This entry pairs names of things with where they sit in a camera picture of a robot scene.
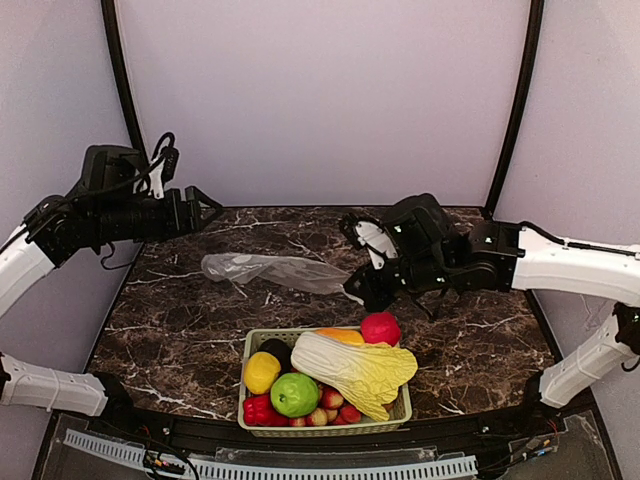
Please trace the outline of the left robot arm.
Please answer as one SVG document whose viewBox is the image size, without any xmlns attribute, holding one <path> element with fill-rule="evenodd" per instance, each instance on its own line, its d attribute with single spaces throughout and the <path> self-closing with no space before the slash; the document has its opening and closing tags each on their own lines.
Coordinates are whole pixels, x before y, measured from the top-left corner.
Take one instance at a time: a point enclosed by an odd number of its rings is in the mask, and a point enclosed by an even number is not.
<svg viewBox="0 0 640 480">
<path fill-rule="evenodd" d="M 178 158 L 170 133 L 161 137 L 152 160 L 129 147 L 89 147 L 72 189 L 43 199 L 2 245 L 1 310 L 7 312 L 80 250 L 99 253 L 120 241 L 172 240 L 200 232 L 218 218 L 222 205 L 198 188 L 167 188 Z M 4 353 L 1 403 L 109 418 L 123 415 L 132 400 L 110 374 L 65 372 Z"/>
</svg>

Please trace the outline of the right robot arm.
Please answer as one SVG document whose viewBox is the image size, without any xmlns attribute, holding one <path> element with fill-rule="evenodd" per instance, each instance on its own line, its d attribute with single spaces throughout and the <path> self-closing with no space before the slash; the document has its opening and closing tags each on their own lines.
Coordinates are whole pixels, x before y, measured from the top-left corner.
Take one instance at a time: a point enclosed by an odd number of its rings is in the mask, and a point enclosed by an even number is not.
<svg viewBox="0 0 640 480">
<path fill-rule="evenodd" d="M 613 301 L 584 343 L 527 383 L 531 406 L 560 409 L 639 354 L 639 248 L 554 236 L 531 222 L 485 220 L 469 232 L 454 225 L 428 193 L 407 197 L 381 219 L 348 214 L 340 230 L 370 262 L 345 282 L 369 312 L 399 296 L 477 290 L 555 290 Z"/>
</svg>

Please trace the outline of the clear dotted zip top bag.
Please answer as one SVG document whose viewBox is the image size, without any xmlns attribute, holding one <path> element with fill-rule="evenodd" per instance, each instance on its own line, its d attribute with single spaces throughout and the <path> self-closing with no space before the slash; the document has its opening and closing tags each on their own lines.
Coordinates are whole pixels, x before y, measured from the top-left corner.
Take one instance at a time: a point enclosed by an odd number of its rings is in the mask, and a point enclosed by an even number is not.
<svg viewBox="0 0 640 480">
<path fill-rule="evenodd" d="M 205 255 L 203 273 L 215 282 L 246 284 L 262 279 L 313 294 L 343 292 L 350 274 L 330 264 L 294 256 L 223 253 Z"/>
</svg>

